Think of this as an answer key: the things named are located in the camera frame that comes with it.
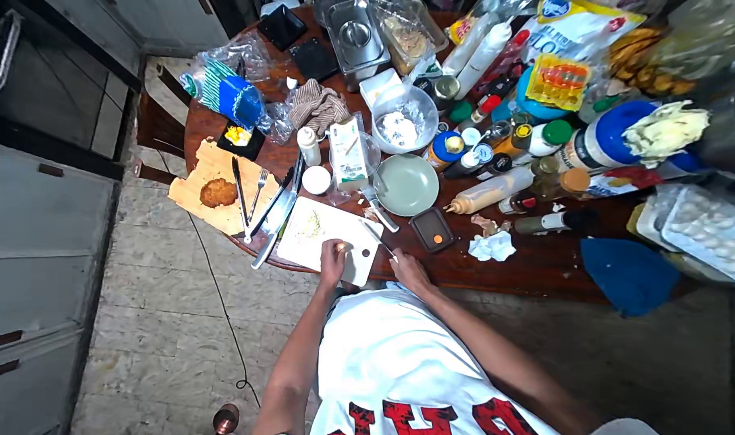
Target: white cutting board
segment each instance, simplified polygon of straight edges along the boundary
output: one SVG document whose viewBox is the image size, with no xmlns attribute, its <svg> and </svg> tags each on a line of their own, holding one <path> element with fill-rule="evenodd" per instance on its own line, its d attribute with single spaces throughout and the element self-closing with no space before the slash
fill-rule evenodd
<svg viewBox="0 0 735 435">
<path fill-rule="evenodd" d="M 310 218 L 314 213 L 319 219 L 320 229 L 318 231 L 314 231 L 310 223 Z M 282 241 L 278 242 L 276 255 L 322 272 L 320 262 L 322 242 L 331 238 L 339 238 L 353 246 L 346 253 L 346 267 L 343 269 L 341 279 L 362 287 L 368 281 L 373 258 L 379 246 L 360 221 L 367 222 L 378 237 L 381 237 L 384 232 L 382 224 L 306 197 L 298 197 L 293 212 L 289 216 Z M 367 256 L 363 255 L 364 250 L 367 250 Z"/>
</svg>

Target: knife handle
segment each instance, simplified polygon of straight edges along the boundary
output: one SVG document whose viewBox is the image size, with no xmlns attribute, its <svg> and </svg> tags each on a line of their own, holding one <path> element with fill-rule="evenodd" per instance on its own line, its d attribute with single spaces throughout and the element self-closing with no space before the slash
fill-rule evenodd
<svg viewBox="0 0 735 435">
<path fill-rule="evenodd" d="M 278 232 L 271 234 L 271 237 L 269 237 L 268 241 L 266 242 L 266 246 L 263 246 L 263 249 L 257 253 L 257 258 L 255 258 L 255 261 L 252 262 L 252 268 L 254 270 L 260 269 L 260 266 L 262 266 L 263 263 L 266 262 L 268 256 L 271 254 L 271 251 L 273 251 L 273 246 L 274 244 L 276 244 L 276 239 L 278 239 Z"/>
<path fill-rule="evenodd" d="M 378 215 L 378 220 L 384 224 L 384 226 L 393 233 L 396 233 L 400 231 L 400 226 L 397 225 L 394 221 L 392 221 L 392 218 L 389 217 L 389 215 L 380 207 L 373 207 L 373 211 Z"/>
</svg>

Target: brown towel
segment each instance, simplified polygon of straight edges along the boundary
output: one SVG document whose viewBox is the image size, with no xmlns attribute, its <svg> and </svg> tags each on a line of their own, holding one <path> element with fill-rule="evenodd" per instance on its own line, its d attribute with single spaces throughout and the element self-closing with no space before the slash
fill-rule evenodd
<svg viewBox="0 0 735 435">
<path fill-rule="evenodd" d="M 311 127 L 318 137 L 324 136 L 331 124 L 341 122 L 349 116 L 351 113 L 343 95 L 329 87 L 323 87 L 313 78 L 295 92 L 293 108 L 289 113 L 295 128 L 306 125 Z"/>
</svg>

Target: wooden cutting board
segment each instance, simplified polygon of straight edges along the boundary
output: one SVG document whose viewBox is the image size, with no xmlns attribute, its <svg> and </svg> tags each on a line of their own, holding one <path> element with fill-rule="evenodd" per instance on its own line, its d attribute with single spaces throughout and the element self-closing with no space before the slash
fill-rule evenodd
<svg viewBox="0 0 735 435">
<path fill-rule="evenodd" d="M 318 228 L 312 221 L 318 222 Z M 339 238 L 351 244 L 351 249 L 346 254 L 342 280 L 362 287 L 368 281 L 379 246 L 360 221 L 367 222 L 381 237 L 384 225 L 306 197 L 299 197 L 276 253 L 285 260 L 322 272 L 322 242 Z"/>
<path fill-rule="evenodd" d="M 198 147 L 196 169 L 188 175 L 186 180 L 176 178 L 169 186 L 169 198 L 177 205 L 229 235 L 236 235 L 244 231 L 244 226 L 241 224 L 241 202 L 236 200 L 230 205 L 207 207 L 201 202 L 201 189 L 210 181 L 220 178 L 228 183 L 233 183 L 235 189 L 236 178 L 231 165 L 233 157 L 238 158 L 244 201 L 249 208 L 257 192 L 257 180 L 260 178 L 262 168 L 244 157 L 238 157 L 234 153 L 219 149 L 217 142 L 211 137 L 204 139 Z M 266 186 L 262 188 L 260 197 L 257 199 L 254 219 L 260 218 L 277 189 L 276 178 L 268 174 Z"/>
</svg>

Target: white t-shirt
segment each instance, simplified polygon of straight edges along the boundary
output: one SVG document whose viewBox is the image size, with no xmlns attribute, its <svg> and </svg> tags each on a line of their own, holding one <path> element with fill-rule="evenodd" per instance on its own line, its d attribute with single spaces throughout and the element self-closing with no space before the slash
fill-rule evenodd
<svg viewBox="0 0 735 435">
<path fill-rule="evenodd" d="M 464 344 L 407 290 L 337 302 L 324 327 L 317 386 L 322 403 L 312 435 L 557 434 L 494 388 Z M 657 435 L 638 420 L 616 421 L 596 435 L 611 433 L 609 426 Z"/>
</svg>

